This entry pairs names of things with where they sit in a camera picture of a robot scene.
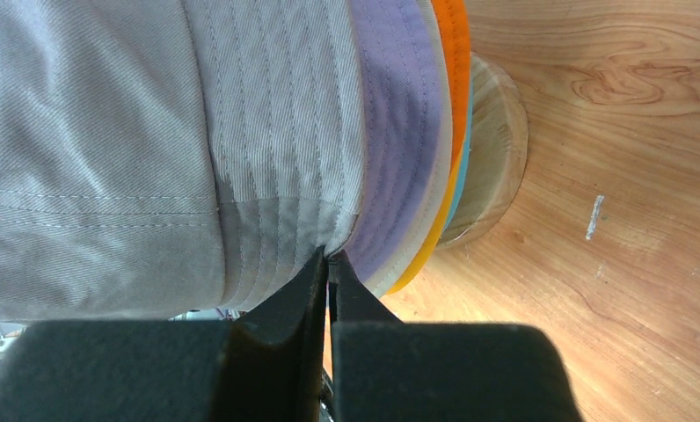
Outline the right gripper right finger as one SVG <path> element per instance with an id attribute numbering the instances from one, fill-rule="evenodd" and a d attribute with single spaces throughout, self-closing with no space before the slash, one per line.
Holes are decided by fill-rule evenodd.
<path id="1" fill-rule="evenodd" d="M 337 421 L 579 421 L 564 363 L 524 324 L 405 323 L 345 253 L 328 280 Z"/>

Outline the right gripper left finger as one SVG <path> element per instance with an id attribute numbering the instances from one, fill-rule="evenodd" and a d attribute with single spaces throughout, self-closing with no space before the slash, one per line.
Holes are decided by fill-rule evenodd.
<path id="1" fill-rule="evenodd" d="M 0 361 L 0 421 L 316 421 L 328 263 L 235 321 L 55 321 Z"/>

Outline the teal bucket hat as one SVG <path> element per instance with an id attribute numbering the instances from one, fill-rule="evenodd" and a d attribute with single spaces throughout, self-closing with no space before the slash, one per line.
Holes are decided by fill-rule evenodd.
<path id="1" fill-rule="evenodd" d="M 460 202 L 461 197 L 463 195 L 466 173 L 467 173 L 469 161 L 470 161 L 469 154 L 470 154 L 470 145 L 471 145 L 470 138 L 471 138 L 471 122 L 472 122 L 473 106 L 474 106 L 474 88 L 473 88 L 473 84 L 471 84 L 470 89 L 469 89 L 469 98 L 468 98 L 468 105 L 467 105 L 467 120 L 466 120 L 466 126 L 465 126 L 464 138 L 463 138 L 461 162 L 460 162 L 459 170 L 457 173 L 454 194 L 452 197 L 452 201 L 450 204 L 450 208 L 448 211 L 448 217 L 447 217 L 447 220 L 445 222 L 444 229 L 446 229 L 449 226 L 449 224 L 451 223 L 451 221 L 453 220 L 454 215 L 456 213 L 456 210 L 458 208 L 459 202 Z"/>

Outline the grey hat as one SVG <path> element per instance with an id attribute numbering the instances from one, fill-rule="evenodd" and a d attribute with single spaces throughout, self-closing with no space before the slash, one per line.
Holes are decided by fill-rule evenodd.
<path id="1" fill-rule="evenodd" d="M 366 164 L 347 1 L 0 1 L 0 322 L 252 309 Z"/>

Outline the lavender hat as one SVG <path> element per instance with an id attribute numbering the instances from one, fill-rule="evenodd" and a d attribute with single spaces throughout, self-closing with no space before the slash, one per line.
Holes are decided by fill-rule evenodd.
<path id="1" fill-rule="evenodd" d="M 345 251 L 370 284 L 403 242 L 427 192 L 441 131 L 441 47 L 424 1 L 353 1 L 367 169 Z"/>

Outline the beige hat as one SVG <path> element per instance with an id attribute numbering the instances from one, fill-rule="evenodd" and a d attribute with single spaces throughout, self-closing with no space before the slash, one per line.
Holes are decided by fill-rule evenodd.
<path id="1" fill-rule="evenodd" d="M 384 292 L 399 279 L 401 273 L 412 262 L 420 246 L 425 241 L 441 206 L 452 167 L 452 110 L 439 27 L 431 2 L 418 1 L 417 5 L 420 7 L 421 15 L 431 40 L 438 82 L 440 83 L 441 129 L 435 150 L 432 175 L 428 181 L 424 199 L 412 220 L 410 228 L 390 258 L 365 282 L 365 287 L 377 297 L 385 295 Z"/>

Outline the yellow bucket hat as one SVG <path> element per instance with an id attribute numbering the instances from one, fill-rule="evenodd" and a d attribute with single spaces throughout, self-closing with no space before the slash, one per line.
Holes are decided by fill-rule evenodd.
<path id="1" fill-rule="evenodd" d="M 459 155 L 452 164 L 451 174 L 448 177 L 448 183 L 442 198 L 441 206 L 437 215 L 435 216 L 425 241 L 420 246 L 420 249 L 414 256 L 412 262 L 401 273 L 399 279 L 384 292 L 386 295 L 396 293 L 403 287 L 407 286 L 418 275 L 425 263 L 431 258 L 448 219 L 448 213 L 451 209 L 451 203 L 456 189 L 456 181 L 461 167 L 461 161 L 462 157 Z"/>

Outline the orange bucket hat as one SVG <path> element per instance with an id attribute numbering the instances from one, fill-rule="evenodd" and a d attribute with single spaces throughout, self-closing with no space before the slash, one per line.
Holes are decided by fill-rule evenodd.
<path id="1" fill-rule="evenodd" d="M 451 163 L 460 161 L 470 98 L 470 31 L 462 0 L 432 0 L 448 75 L 453 138 Z"/>

